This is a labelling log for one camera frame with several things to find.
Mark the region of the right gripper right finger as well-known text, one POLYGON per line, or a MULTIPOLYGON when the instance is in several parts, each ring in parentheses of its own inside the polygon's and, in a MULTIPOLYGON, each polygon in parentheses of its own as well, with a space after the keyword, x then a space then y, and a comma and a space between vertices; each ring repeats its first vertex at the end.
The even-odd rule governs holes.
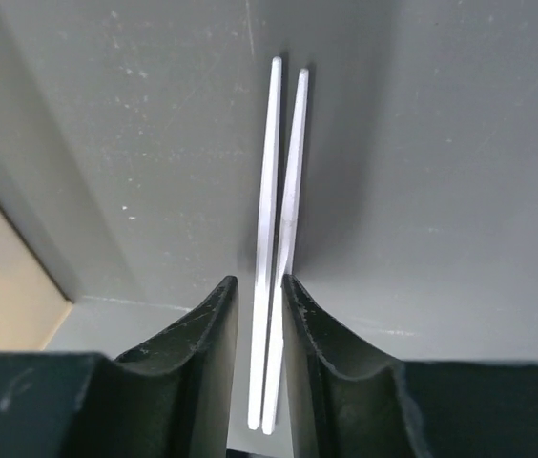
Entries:
POLYGON ((402 361, 282 281, 298 457, 538 457, 537 362, 402 361))

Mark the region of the cream divided utensil box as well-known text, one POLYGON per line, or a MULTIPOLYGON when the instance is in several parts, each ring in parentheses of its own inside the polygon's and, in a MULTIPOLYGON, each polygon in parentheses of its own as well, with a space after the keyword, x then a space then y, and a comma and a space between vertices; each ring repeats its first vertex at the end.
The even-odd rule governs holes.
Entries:
POLYGON ((72 309, 0 210, 0 350, 42 350, 72 309))

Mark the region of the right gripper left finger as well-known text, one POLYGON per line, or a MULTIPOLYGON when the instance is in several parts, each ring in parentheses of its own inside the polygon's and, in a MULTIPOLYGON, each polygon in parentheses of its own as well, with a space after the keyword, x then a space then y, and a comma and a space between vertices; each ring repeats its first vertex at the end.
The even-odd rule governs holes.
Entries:
POLYGON ((0 457, 222 457, 238 281, 110 359, 0 352, 0 457))

